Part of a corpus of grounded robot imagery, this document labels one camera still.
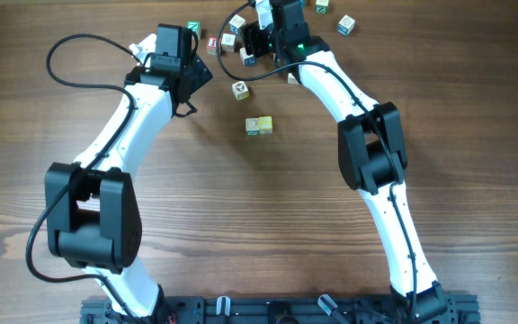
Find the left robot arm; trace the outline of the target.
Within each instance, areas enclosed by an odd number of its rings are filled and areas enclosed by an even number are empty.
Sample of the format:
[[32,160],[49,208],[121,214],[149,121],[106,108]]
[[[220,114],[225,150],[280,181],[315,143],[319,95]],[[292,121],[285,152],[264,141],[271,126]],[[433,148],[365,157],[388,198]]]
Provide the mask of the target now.
[[197,55],[197,34],[160,24],[157,32],[126,51],[137,62],[118,87],[121,102],[93,144],[70,164],[54,163],[45,175],[46,208],[26,247],[42,225],[49,252],[83,270],[106,296],[82,303],[83,323],[175,323],[183,301],[168,301],[138,258],[142,222],[133,178],[160,130],[212,74]]

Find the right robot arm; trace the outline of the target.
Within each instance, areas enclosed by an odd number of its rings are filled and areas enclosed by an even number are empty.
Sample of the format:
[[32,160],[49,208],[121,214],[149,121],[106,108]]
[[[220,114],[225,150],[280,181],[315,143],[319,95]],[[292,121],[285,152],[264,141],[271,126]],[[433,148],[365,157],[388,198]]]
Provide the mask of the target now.
[[369,208],[387,257],[393,320],[455,322],[458,313],[426,259],[408,207],[397,107],[378,103],[354,84],[329,46],[310,34],[300,2],[272,1],[265,14],[272,49],[337,123],[341,175]]

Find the brown circle block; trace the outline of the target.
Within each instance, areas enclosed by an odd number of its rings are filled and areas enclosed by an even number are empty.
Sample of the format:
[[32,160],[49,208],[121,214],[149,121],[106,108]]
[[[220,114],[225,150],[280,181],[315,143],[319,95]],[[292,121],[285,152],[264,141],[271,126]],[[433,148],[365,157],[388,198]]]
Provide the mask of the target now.
[[241,101],[250,95],[249,89],[244,81],[237,81],[232,85],[235,98]]

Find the yellow animal block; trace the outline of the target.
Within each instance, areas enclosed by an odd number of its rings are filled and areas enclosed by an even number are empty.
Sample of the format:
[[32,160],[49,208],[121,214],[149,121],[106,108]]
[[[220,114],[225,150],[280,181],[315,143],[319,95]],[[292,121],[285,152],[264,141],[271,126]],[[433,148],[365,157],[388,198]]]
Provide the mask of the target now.
[[261,116],[258,118],[259,131],[261,134],[271,134],[273,132],[272,117]]

